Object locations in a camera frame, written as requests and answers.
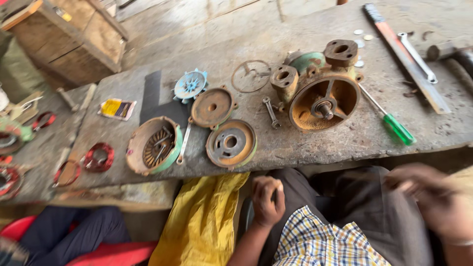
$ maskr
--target small packet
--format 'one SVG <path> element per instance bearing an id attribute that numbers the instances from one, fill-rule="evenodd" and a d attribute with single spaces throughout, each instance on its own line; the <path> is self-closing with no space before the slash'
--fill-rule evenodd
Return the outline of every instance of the small packet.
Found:
<path id="1" fill-rule="evenodd" d="M 127 121 L 135 108 L 135 104 L 136 101 L 108 99 L 100 104 L 100 110 L 97 114 Z"/>

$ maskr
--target red chair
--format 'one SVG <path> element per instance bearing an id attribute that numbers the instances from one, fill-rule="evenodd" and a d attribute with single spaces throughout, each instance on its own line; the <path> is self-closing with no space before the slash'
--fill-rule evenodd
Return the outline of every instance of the red chair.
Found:
<path id="1" fill-rule="evenodd" d="M 16 220 L 5 226 L 0 231 L 0 236 L 20 241 L 35 219 L 36 216 L 28 216 Z M 77 257 L 66 266 L 131 266 L 151 257 L 157 244 L 157 241 L 113 245 L 104 243 L 100 244 L 94 252 Z"/>

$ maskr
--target man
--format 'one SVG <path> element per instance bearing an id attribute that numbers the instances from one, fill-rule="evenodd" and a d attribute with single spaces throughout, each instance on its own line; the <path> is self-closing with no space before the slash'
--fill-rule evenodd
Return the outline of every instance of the man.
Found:
<path id="1" fill-rule="evenodd" d="M 334 195 L 331 222 L 298 171 L 268 175 L 253 180 L 254 220 L 229 266 L 431 265 L 424 221 L 441 238 L 448 265 L 473 265 L 472 210 L 442 180 L 447 175 L 432 167 L 367 167 L 315 177 L 324 184 L 321 194 Z"/>
<path id="2" fill-rule="evenodd" d="M 78 225 L 69 232 L 73 222 Z M 122 213 L 117 207 L 102 207 L 93 212 L 47 206 L 19 243 L 0 238 L 0 266 L 63 266 L 96 250 L 100 243 L 129 241 Z"/>

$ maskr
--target wooden crate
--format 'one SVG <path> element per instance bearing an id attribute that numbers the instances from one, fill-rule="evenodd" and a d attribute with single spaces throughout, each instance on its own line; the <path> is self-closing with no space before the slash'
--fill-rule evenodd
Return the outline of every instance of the wooden crate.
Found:
<path id="1" fill-rule="evenodd" d="M 36 0 L 5 20 L 53 89 L 76 88 L 121 70 L 128 34 L 97 0 Z"/>

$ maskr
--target workbench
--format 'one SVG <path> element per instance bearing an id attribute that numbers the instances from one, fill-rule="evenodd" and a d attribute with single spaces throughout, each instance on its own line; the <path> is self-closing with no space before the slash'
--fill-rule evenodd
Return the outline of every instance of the workbench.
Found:
<path id="1" fill-rule="evenodd" d="M 258 146 L 253 159 L 235 172 L 298 167 L 309 164 L 331 164 L 348 160 L 382 158 L 420 152 L 433 152 L 471 145 L 473 143 L 473 82 L 452 60 L 429 62 L 435 72 L 436 89 L 449 105 L 452 113 L 437 115 L 421 93 L 405 97 L 411 88 L 390 50 L 362 12 L 365 1 L 351 1 L 345 5 L 268 25 L 266 31 L 216 43 L 198 52 L 183 53 L 171 59 L 122 72 L 103 79 L 97 88 L 74 143 L 70 159 L 79 160 L 97 142 L 107 142 L 115 149 L 112 167 L 103 173 L 83 171 L 67 190 L 109 185 L 141 183 L 164 179 L 217 175 L 228 172 L 211 163 L 205 151 L 210 130 L 192 126 L 185 150 L 184 164 L 173 164 L 155 175 L 141 176 L 130 170 L 125 162 L 126 147 L 136 130 L 143 98 L 145 76 L 162 70 L 159 104 L 172 101 L 175 82 L 185 71 L 198 68 L 207 71 L 209 88 L 226 85 L 235 96 L 239 109 L 234 119 L 248 122 L 255 130 Z M 375 1 L 379 12 L 395 32 L 414 32 L 410 42 L 419 54 L 440 41 L 461 35 L 471 35 L 473 3 L 445 1 Z M 358 70 L 364 74 L 362 84 L 387 112 L 402 123 L 417 138 L 413 146 L 405 146 L 390 137 L 382 115 L 365 98 L 344 124 L 318 133 L 303 133 L 290 123 L 286 113 L 276 116 L 282 127 L 275 130 L 262 104 L 269 96 L 278 101 L 276 91 L 268 83 L 253 93 L 240 93 L 231 86 L 234 69 L 246 60 L 264 60 L 271 67 L 282 63 L 288 51 L 323 51 L 334 39 L 362 39 L 353 31 L 363 29 L 375 36 L 364 41 L 359 55 L 365 62 Z M 422 39 L 422 33 L 433 34 Z M 137 105 L 128 121 L 120 121 L 97 114 L 98 106 L 108 98 L 136 100 Z"/>
<path id="2" fill-rule="evenodd" d="M 95 84 L 90 84 L 67 92 L 80 106 L 75 113 L 71 112 L 58 93 L 50 90 L 43 92 L 43 98 L 38 100 L 38 115 L 23 126 L 30 126 L 41 113 L 48 111 L 53 112 L 56 119 L 48 127 L 36 132 L 32 141 L 13 154 L 12 164 L 30 166 L 31 169 L 24 175 L 25 181 L 18 194 L 2 204 L 47 202 L 53 199 L 56 193 L 52 188 L 54 175 L 70 153 L 95 88 Z"/>

